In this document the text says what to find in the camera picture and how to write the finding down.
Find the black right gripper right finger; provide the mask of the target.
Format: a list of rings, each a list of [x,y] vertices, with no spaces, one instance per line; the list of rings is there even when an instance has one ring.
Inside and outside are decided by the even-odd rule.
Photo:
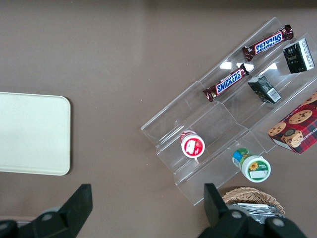
[[[291,220],[269,217],[260,224],[242,211],[230,210],[213,183],[204,185],[204,209],[210,226],[201,238],[305,238]]]

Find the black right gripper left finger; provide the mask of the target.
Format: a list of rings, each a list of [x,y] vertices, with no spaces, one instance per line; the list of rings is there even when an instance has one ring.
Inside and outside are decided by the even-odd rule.
[[[75,238],[93,209],[92,188],[82,184],[57,210],[47,211],[18,229],[19,238]]]

